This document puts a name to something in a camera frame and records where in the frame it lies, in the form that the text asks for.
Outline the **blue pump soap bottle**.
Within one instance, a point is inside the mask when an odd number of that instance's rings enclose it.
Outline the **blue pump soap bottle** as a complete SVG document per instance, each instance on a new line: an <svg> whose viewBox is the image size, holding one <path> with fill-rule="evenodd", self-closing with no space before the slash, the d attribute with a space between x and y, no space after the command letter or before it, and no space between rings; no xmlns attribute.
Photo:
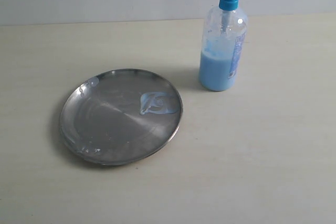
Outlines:
<svg viewBox="0 0 336 224"><path fill-rule="evenodd" d="M247 15L239 0L219 0L204 20L198 78L212 91L231 88L247 31Z"/></svg>

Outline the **round steel plate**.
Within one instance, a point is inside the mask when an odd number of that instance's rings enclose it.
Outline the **round steel plate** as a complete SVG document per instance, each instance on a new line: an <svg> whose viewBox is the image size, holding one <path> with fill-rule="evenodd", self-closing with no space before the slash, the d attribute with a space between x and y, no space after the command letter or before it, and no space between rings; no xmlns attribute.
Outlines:
<svg viewBox="0 0 336 224"><path fill-rule="evenodd" d="M147 92L177 96L174 114L140 114ZM64 144L84 161L119 166L151 156L177 133L183 102L174 85L142 69L116 69L80 84L65 101L59 116Z"/></svg>

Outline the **blue soap blob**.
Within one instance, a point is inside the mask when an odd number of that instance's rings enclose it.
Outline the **blue soap blob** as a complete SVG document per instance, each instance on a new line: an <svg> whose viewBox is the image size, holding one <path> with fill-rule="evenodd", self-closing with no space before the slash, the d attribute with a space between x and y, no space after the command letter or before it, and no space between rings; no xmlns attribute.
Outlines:
<svg viewBox="0 0 336 224"><path fill-rule="evenodd" d="M180 109L177 96L166 92L147 92L140 97L140 114L174 114Z"/></svg>

